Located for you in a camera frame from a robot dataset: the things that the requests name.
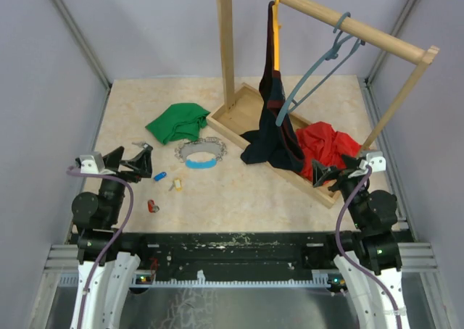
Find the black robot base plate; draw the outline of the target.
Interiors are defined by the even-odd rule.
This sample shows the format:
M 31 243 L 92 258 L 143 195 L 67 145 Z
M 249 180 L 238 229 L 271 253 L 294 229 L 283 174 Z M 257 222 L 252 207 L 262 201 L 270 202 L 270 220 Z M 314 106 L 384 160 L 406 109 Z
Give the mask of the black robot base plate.
M 400 270 L 396 233 L 123 233 L 105 260 L 118 251 L 140 258 L 138 270 L 155 281 L 312 280 L 315 270 L 335 269 L 335 257 L 352 259 L 380 275 Z

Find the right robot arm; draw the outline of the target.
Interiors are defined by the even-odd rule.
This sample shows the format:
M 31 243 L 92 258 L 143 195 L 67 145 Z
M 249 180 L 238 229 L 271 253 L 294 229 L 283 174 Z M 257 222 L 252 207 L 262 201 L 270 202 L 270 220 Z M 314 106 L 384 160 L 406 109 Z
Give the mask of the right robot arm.
M 368 185 L 373 173 L 385 171 L 386 159 L 381 151 L 341 158 L 342 169 L 312 161 L 313 186 L 332 182 L 329 190 L 344 200 L 324 260 L 341 273 L 360 328 L 409 328 L 402 258 L 391 229 L 398 221 L 397 197 Z

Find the yellow key tag with key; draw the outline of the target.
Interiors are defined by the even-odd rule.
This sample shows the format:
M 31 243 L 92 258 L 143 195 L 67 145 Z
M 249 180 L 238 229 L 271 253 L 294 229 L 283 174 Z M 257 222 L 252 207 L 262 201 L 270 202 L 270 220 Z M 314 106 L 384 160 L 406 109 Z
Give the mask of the yellow key tag with key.
M 172 181 L 172 184 L 171 184 L 170 188 L 168 189 L 168 191 L 173 191 L 173 190 L 181 191 L 182 188 L 183 188 L 183 186 L 182 186 L 181 179 L 180 178 L 175 178 Z

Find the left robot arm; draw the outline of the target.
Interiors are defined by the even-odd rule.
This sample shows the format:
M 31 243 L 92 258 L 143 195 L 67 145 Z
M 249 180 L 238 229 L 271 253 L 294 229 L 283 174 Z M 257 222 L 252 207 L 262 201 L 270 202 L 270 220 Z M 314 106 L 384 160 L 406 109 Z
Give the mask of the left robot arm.
M 97 193 L 85 191 L 72 201 L 72 223 L 78 230 L 78 292 L 71 328 L 118 328 L 133 274 L 147 266 L 151 252 L 144 236 L 123 232 L 119 215 L 124 200 L 134 205 L 132 184 L 152 175 L 152 146 L 123 159 L 120 146 L 106 155 L 81 155 L 67 169 L 73 177 L 101 181 Z

